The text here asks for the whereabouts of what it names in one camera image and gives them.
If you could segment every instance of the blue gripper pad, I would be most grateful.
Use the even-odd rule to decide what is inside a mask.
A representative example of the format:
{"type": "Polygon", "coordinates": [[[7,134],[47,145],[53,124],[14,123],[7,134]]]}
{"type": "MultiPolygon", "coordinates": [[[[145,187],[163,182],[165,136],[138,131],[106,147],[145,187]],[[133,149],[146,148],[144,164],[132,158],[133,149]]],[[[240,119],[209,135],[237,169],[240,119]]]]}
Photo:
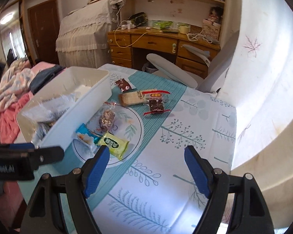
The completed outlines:
{"type": "Polygon", "coordinates": [[[185,148],[184,156],[186,164],[200,193],[209,198],[211,191],[208,187],[208,177],[199,163],[199,160],[202,161],[203,159],[201,159],[196,150],[194,148],[191,149],[191,147],[193,148],[193,146],[187,146],[185,148]]]}
{"type": "Polygon", "coordinates": [[[27,149],[34,149],[35,146],[32,143],[25,143],[25,144],[10,144],[9,149],[14,150],[27,150],[27,149]]]}
{"type": "Polygon", "coordinates": [[[86,198],[89,198],[96,191],[109,160],[109,148],[107,146],[101,146],[82,175],[82,182],[85,188],[84,195],[86,198]]]}

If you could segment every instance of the dark cloth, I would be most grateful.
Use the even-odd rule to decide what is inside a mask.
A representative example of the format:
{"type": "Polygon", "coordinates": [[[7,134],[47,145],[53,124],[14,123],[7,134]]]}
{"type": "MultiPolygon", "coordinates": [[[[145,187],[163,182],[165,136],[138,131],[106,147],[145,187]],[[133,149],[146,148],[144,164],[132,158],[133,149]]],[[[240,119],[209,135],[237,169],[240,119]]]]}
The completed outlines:
{"type": "Polygon", "coordinates": [[[12,62],[14,62],[15,60],[16,58],[14,57],[14,54],[9,52],[6,57],[6,64],[8,65],[8,67],[10,67],[12,62]]]}
{"type": "Polygon", "coordinates": [[[29,90],[32,92],[32,94],[35,95],[39,90],[41,90],[42,87],[44,87],[53,78],[55,78],[56,74],[63,69],[64,67],[61,67],[60,65],[55,65],[52,68],[40,71],[30,83],[29,90]]]}

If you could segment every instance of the cup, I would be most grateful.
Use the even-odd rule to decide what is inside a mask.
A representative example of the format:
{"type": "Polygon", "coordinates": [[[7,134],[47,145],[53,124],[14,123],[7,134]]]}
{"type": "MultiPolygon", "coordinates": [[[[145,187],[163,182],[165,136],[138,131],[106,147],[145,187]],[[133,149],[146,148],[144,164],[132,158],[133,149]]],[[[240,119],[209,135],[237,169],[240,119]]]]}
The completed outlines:
{"type": "Polygon", "coordinates": [[[189,26],[179,26],[179,32],[181,34],[188,34],[190,32],[189,26]]]}

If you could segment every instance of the white plastic box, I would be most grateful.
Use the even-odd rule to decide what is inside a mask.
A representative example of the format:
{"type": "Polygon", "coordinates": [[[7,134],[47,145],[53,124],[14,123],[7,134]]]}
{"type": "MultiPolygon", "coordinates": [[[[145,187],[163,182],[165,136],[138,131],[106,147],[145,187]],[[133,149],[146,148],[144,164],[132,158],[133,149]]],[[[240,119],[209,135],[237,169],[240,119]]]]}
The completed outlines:
{"type": "Polygon", "coordinates": [[[112,95],[110,73],[106,70],[69,67],[46,84],[18,113],[16,120],[26,140],[31,142],[35,124],[22,113],[44,99],[80,92],[76,103],[49,130],[38,147],[61,146],[64,150],[72,142],[75,131],[87,123],[112,95]]]}

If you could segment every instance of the table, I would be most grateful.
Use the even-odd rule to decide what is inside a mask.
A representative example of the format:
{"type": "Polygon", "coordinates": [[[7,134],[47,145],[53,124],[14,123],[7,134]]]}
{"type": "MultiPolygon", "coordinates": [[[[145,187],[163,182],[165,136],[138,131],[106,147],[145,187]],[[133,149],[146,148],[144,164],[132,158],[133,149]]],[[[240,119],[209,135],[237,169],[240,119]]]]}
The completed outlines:
{"type": "Polygon", "coordinates": [[[219,45],[210,44],[203,39],[189,41],[185,34],[161,33],[160,30],[147,30],[145,27],[119,30],[116,34],[112,31],[108,32],[107,36],[110,45],[109,53],[115,65],[141,70],[144,63],[147,62],[146,55],[155,53],[203,79],[206,78],[208,71],[206,63],[186,50],[183,45],[188,44],[209,52],[210,61],[220,51],[219,45]]]}
{"type": "MultiPolygon", "coordinates": [[[[236,110],[210,94],[145,72],[116,65],[100,69],[111,73],[112,97],[118,100],[115,80],[127,77],[138,90],[161,89],[171,92],[165,108],[171,113],[143,116],[146,106],[119,107],[113,133],[130,140],[123,161],[111,157],[95,194],[87,200],[103,234],[192,233],[207,199],[199,193],[184,161],[185,145],[193,145],[213,167],[230,172],[233,159],[236,110]]],[[[102,110],[87,123],[93,126],[102,110]]],[[[63,161],[42,166],[35,180],[19,182],[29,201],[43,173],[52,176],[81,167],[89,151],[73,141],[63,161]]],[[[74,231],[67,199],[61,196],[69,232],[74,231]]]]}

